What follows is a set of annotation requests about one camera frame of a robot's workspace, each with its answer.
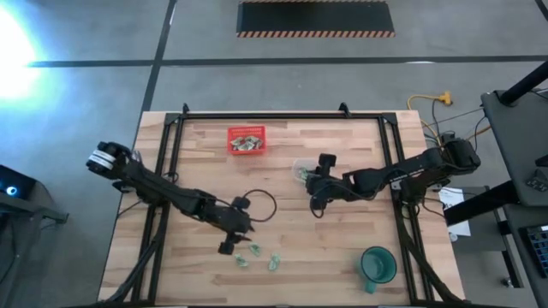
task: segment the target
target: concrete floor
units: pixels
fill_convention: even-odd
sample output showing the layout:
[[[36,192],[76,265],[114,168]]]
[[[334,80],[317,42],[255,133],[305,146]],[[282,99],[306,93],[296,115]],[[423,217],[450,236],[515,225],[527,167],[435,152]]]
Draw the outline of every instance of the concrete floor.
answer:
[[[179,0],[164,58],[548,54],[548,25],[532,0],[388,3],[394,39],[246,40],[235,38],[236,0]],[[36,61],[152,60],[167,4],[168,0],[0,2],[27,33]],[[151,110],[180,110],[183,103],[191,110],[333,110],[340,102],[353,110],[401,110],[410,95],[449,90],[455,104],[437,106],[441,120],[478,108],[481,93],[507,88],[538,65],[162,68]],[[30,71],[33,83],[26,94],[0,97],[0,163],[44,182],[70,218],[66,225],[41,234],[14,306],[89,304],[97,298],[120,194],[87,171],[85,162],[100,140],[132,145],[151,69]],[[432,120],[430,102],[417,100],[414,106],[425,120]],[[447,121],[440,129],[465,137],[481,116],[479,111]],[[492,134],[478,140],[482,166],[472,175],[456,177],[455,187],[495,186],[509,178]],[[528,289],[497,284],[507,275],[499,254],[457,251],[456,258],[465,293],[473,302],[535,305]]]

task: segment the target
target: butcher block tabletop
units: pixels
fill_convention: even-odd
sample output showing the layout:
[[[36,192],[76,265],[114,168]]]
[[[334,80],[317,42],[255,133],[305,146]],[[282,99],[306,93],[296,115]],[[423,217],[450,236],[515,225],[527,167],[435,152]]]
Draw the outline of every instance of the butcher block tabletop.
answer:
[[[421,154],[426,142],[418,113],[395,112],[405,156]],[[165,114],[145,112],[135,142],[135,150],[152,170]],[[232,156],[227,152],[228,127],[258,125],[266,127],[264,155]],[[387,128],[396,161],[392,133]],[[164,171],[169,166],[174,131],[171,129]],[[409,304],[389,189],[373,201],[334,201],[328,204],[323,218],[315,218],[309,208],[310,195],[294,178],[291,168],[295,159],[317,161],[320,153],[337,155],[337,166],[331,171],[336,177],[353,169],[385,166],[374,120],[185,120],[177,185],[198,188],[229,202],[260,188],[274,195],[278,209],[270,221],[254,222],[256,232],[248,234],[262,248],[259,257],[251,253],[247,242],[235,246],[234,254],[240,253],[249,262],[248,267],[241,268],[234,256],[217,253],[225,233],[171,208],[156,305]],[[273,204],[268,197],[252,193],[249,198],[251,217],[270,215]],[[136,201],[136,195],[124,195],[120,210]],[[426,202],[426,206],[441,212],[436,202]],[[99,299],[111,296],[134,267],[145,219],[145,204],[118,218]],[[463,299],[444,219],[423,210],[419,221],[428,262],[450,290]],[[354,269],[361,254],[371,246],[387,248],[397,262],[394,280],[378,285],[375,294],[363,291],[363,281]],[[272,253],[281,257],[279,268],[273,272],[268,270]],[[418,295],[423,299],[419,270],[412,262]],[[152,261],[147,265],[143,290],[148,290],[151,267]]]

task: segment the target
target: white paper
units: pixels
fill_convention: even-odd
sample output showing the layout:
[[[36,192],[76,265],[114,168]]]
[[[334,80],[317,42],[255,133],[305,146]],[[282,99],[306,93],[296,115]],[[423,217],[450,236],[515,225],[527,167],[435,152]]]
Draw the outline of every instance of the white paper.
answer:
[[[447,210],[454,205],[464,202],[464,194],[462,193],[462,189],[444,187],[441,191],[439,191],[439,200],[447,205],[444,209]],[[452,225],[449,227],[449,232],[456,235],[471,235],[468,221],[459,222],[456,225]]]

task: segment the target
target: mug handle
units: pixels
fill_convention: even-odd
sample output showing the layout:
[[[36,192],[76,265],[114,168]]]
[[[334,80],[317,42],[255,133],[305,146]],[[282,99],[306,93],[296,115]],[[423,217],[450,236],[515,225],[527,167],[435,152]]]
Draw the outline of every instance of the mug handle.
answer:
[[[373,294],[373,293],[375,293],[375,291],[377,291],[377,283],[367,280],[366,281],[366,292],[369,293],[369,294]]]

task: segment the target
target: green mug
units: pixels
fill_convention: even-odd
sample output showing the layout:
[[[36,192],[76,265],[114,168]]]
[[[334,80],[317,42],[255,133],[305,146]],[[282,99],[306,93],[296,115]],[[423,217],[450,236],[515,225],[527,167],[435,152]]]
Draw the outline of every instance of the green mug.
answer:
[[[357,270],[366,281],[365,291],[375,293],[379,283],[392,281],[396,276],[396,260],[386,248],[374,246],[363,252],[357,263]]]

